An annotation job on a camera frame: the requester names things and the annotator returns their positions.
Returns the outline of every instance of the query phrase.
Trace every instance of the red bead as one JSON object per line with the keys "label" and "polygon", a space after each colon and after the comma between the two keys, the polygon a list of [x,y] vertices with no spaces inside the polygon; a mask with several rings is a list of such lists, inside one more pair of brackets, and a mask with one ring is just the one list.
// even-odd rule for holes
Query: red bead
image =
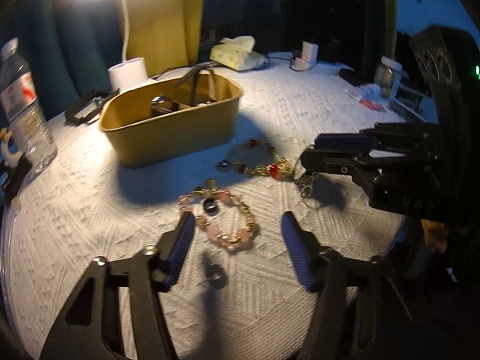
{"label": "red bead", "polygon": [[268,172],[272,175],[275,176],[278,173],[278,166],[275,164],[270,165],[270,168],[268,169]]}

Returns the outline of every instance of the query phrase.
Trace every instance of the yellow wall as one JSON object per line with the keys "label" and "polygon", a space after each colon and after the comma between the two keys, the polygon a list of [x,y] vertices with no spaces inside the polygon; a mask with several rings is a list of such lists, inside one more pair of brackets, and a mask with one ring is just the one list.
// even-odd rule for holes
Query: yellow wall
{"label": "yellow wall", "polygon": [[203,0],[127,0],[129,59],[144,57],[150,76],[198,58]]}

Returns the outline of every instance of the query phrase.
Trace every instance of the plastic bottle cap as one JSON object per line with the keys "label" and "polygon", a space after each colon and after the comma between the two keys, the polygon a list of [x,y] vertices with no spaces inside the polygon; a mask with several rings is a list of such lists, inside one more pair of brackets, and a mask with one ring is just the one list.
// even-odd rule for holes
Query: plastic bottle cap
{"label": "plastic bottle cap", "polygon": [[391,58],[388,58],[387,56],[382,57],[382,63],[385,66],[388,66],[389,68],[391,68],[395,71],[400,71],[401,72],[403,70],[402,64],[399,64],[397,61],[395,61]]}
{"label": "plastic bottle cap", "polygon": [[4,47],[1,48],[1,58],[5,61],[9,56],[11,56],[18,47],[18,38],[13,38],[9,42],[6,42]]}

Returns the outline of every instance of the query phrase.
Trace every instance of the beaded bracelet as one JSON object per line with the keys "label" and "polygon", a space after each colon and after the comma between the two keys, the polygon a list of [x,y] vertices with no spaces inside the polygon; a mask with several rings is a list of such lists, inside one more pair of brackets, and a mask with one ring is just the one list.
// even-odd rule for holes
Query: beaded bracelet
{"label": "beaded bracelet", "polygon": [[[259,165],[255,168],[249,168],[244,163],[241,163],[235,158],[235,156],[243,151],[243,149],[254,149],[258,144],[264,145],[268,148],[268,152],[275,159],[274,163],[269,163],[268,165]],[[239,173],[245,173],[249,175],[261,175],[261,176],[271,176],[276,180],[280,180],[284,176],[291,174],[291,165],[285,157],[282,157],[277,154],[275,147],[265,139],[249,139],[243,145],[239,145],[232,149],[227,157],[227,159],[217,163],[217,169],[221,171],[228,171],[230,167],[236,167]]]}
{"label": "beaded bracelet", "polygon": [[[236,252],[240,249],[251,246],[253,229],[256,226],[255,216],[251,213],[249,206],[242,200],[240,195],[235,195],[228,190],[220,190],[215,186],[216,180],[208,179],[207,188],[198,187],[193,192],[182,195],[178,198],[178,208],[183,214],[190,212],[195,216],[197,226],[206,231],[208,239],[213,243],[226,248],[229,252]],[[191,207],[190,199],[193,197],[205,198],[210,202],[220,201],[227,206],[237,206],[242,215],[245,216],[246,227],[235,232],[225,232],[216,223],[211,223],[204,215],[195,215]]]}

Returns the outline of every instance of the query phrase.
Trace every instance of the pink beaded bracelet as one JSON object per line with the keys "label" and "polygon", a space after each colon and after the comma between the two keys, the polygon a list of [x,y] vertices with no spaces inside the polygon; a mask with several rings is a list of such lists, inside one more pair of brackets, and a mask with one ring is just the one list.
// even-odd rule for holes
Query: pink beaded bracelet
{"label": "pink beaded bracelet", "polygon": [[222,231],[216,223],[211,223],[203,215],[195,215],[195,219],[197,226],[203,231],[206,231],[208,239],[213,243],[226,248],[229,252],[247,249],[252,243],[253,229],[256,226],[255,216],[239,195],[235,195],[228,190],[217,189],[215,182],[216,180],[210,178],[206,182],[207,188],[199,187],[192,193],[180,196],[178,198],[178,208],[182,214],[184,212],[190,212],[195,215],[190,205],[190,199],[193,197],[200,197],[202,199],[211,197],[227,206],[237,206],[239,211],[245,216],[246,227],[235,232],[229,233]]}

